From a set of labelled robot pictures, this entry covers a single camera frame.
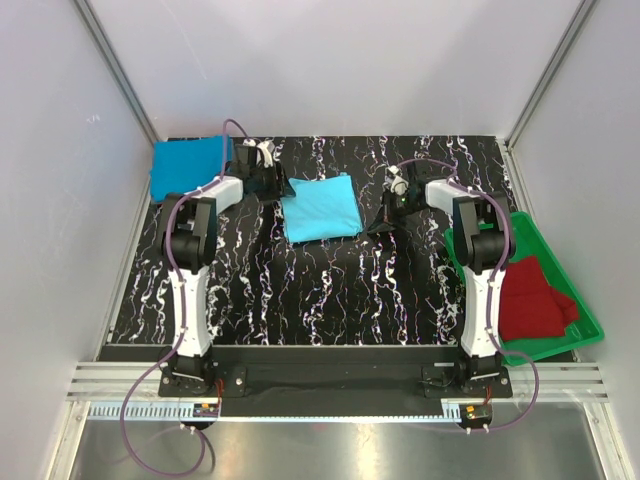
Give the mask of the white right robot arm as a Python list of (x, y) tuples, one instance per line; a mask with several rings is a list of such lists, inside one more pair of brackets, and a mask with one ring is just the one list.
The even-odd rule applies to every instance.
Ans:
[(516, 250), (506, 198), (463, 187), (452, 179), (387, 180), (381, 207), (367, 232), (393, 231), (406, 216), (427, 208), (448, 214), (452, 221), (454, 258), (463, 268), (466, 289), (462, 350), (470, 358), (493, 357), (499, 352), (502, 282)]

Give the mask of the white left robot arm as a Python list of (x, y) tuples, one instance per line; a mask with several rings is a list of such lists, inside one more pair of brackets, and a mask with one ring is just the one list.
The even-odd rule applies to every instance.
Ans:
[(211, 348), (205, 289), (217, 250), (218, 216), (254, 195), (273, 202), (295, 195), (279, 163), (240, 167), (162, 202), (157, 249), (169, 271), (174, 302), (172, 350), (179, 359), (200, 359)]

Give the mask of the light blue t shirt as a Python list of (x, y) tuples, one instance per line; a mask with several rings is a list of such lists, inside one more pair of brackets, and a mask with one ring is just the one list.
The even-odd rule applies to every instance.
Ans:
[(355, 237), (363, 222), (350, 175), (323, 180), (292, 178), (295, 195), (281, 200), (284, 233), (291, 244)]

